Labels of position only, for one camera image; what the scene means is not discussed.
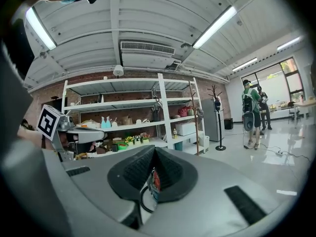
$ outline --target ceiling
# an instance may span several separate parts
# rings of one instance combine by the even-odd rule
[[[238,11],[199,50],[191,45],[229,6]],[[273,55],[277,46],[302,34],[281,0],[85,0],[35,5],[42,24],[57,43],[49,51],[32,27],[26,31],[35,59],[25,86],[35,90],[64,78],[113,70],[151,68],[219,82],[232,68],[255,57]],[[133,40],[174,48],[173,55],[122,51]]]

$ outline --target floor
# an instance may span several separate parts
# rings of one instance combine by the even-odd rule
[[[279,203],[294,198],[304,184],[310,166],[306,156],[312,160],[316,149],[316,126],[313,119],[302,119],[297,128],[288,120],[272,121],[273,130],[265,130],[258,150],[245,149],[248,134],[243,134],[243,124],[234,124],[232,130],[225,130],[223,145],[226,150],[217,151],[219,142],[210,142],[209,150],[202,157],[225,162],[238,169],[245,176],[265,187]]]

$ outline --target shorts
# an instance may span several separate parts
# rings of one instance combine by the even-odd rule
[[[253,112],[253,115],[254,115],[254,119],[255,119],[255,127],[260,127],[261,125],[261,117],[260,117],[260,114],[257,113],[257,112]]]

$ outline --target chair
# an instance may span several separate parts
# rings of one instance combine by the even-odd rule
[[[287,104],[287,107],[289,108],[289,110],[288,110],[288,124],[290,123],[290,119],[292,119],[292,121],[295,120],[295,108],[294,108],[294,103],[295,103],[295,102],[288,102],[288,104]],[[301,120],[301,118],[300,118],[300,111],[299,111],[299,110],[296,112],[296,115],[297,115],[297,120],[298,120],[298,119]]]

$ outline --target green shirt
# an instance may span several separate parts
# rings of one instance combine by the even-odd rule
[[[247,94],[248,91],[249,91],[249,89],[245,89],[243,92],[244,92],[244,94]],[[251,96],[252,96],[253,100],[255,101],[255,107],[254,107],[253,111],[259,113],[258,101],[260,100],[260,95],[255,89],[252,89]]]

